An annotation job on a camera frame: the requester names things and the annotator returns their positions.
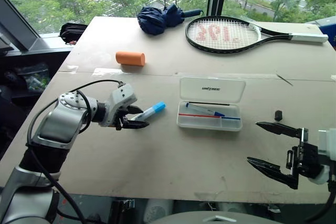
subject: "clear plastic box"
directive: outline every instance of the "clear plastic box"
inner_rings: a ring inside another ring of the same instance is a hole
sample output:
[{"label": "clear plastic box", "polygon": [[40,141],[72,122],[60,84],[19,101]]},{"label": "clear plastic box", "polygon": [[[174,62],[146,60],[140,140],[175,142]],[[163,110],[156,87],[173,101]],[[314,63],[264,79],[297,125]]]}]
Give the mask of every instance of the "clear plastic box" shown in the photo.
[{"label": "clear plastic box", "polygon": [[244,80],[181,78],[180,96],[183,101],[178,105],[178,126],[240,131],[243,122],[240,108],[236,103],[240,101],[245,85]]}]

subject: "blue pen cap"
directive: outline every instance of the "blue pen cap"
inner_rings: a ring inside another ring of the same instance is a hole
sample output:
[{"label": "blue pen cap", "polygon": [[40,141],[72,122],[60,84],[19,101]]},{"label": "blue pen cap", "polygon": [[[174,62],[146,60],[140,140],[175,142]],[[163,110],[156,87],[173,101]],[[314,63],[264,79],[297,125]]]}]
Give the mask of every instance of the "blue pen cap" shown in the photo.
[{"label": "blue pen cap", "polygon": [[159,102],[156,105],[153,106],[153,109],[155,110],[156,113],[160,112],[161,110],[166,107],[166,104],[164,102]]}]

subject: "tennis racket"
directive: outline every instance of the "tennis racket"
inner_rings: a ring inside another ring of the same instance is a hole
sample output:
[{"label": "tennis racket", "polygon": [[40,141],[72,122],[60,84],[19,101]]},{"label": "tennis racket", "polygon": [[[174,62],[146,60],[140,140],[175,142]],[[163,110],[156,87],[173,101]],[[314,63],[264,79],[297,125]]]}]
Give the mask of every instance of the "tennis racket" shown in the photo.
[{"label": "tennis racket", "polygon": [[238,18],[223,16],[200,17],[191,21],[185,30],[188,42],[208,52],[231,54],[256,47],[272,40],[326,42],[325,34],[279,33]]}]

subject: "plastic bag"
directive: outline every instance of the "plastic bag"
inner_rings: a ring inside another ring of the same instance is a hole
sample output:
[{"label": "plastic bag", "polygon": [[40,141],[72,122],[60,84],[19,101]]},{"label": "plastic bag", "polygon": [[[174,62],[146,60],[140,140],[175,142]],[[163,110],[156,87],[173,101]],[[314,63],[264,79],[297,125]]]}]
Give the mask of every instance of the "plastic bag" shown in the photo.
[{"label": "plastic bag", "polygon": [[26,80],[28,90],[43,92],[50,81],[49,69],[45,63],[15,68],[15,71]]}]

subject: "table surface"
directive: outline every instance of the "table surface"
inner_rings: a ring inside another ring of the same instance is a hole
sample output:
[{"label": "table surface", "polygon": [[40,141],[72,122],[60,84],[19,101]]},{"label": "table surface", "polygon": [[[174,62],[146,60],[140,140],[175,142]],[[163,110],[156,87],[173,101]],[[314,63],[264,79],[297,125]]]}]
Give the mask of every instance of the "table surface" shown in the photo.
[{"label": "table surface", "polygon": [[[111,36],[113,26],[119,36]],[[262,26],[318,32],[316,26],[308,24]],[[121,68],[115,62],[115,51],[131,49],[145,52],[145,67]],[[317,144],[318,130],[335,127],[336,83],[330,78],[334,69],[335,53],[327,43],[316,46],[270,42],[241,54],[221,56],[191,47],[185,41],[183,25],[150,37],[141,32],[136,19],[96,17],[1,160],[0,186],[4,186],[22,158],[28,124],[39,109],[59,94],[87,82],[118,79],[133,86],[138,97],[134,105],[146,109],[164,101],[166,109],[149,118],[150,126],[140,130],[117,132],[92,123],[77,137],[61,170],[60,183],[70,193],[235,202],[325,202],[329,194],[326,185],[318,186],[301,177],[299,189],[292,190],[254,169],[246,157],[264,159],[281,165],[284,173],[289,172],[285,169],[287,150],[298,140],[271,134],[255,125],[257,121],[272,121],[276,110],[284,112],[283,124],[309,128],[312,144]],[[289,79],[293,86],[275,73]],[[239,103],[243,118],[240,132],[176,125],[181,100],[179,80],[190,75],[246,81]],[[115,88],[114,84],[99,83],[83,91],[104,101]]]}]

